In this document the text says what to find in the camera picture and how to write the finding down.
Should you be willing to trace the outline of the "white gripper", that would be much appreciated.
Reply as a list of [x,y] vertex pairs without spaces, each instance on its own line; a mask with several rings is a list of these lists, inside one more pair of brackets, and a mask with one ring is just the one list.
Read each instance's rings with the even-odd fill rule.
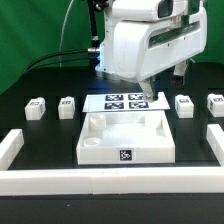
[[184,60],[201,53],[206,41],[207,13],[203,6],[181,28],[172,28],[170,19],[155,23],[121,21],[114,30],[115,73],[128,81],[141,81],[144,100],[154,102],[153,85],[147,78],[172,66],[174,75],[183,77],[188,68]]

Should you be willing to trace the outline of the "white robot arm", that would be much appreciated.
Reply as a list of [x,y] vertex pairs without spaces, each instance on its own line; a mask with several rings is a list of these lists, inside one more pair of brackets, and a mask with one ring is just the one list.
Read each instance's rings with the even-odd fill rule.
[[169,69],[182,76],[187,60],[207,41],[205,0],[107,0],[101,74],[135,82],[144,99],[155,99],[152,77]]

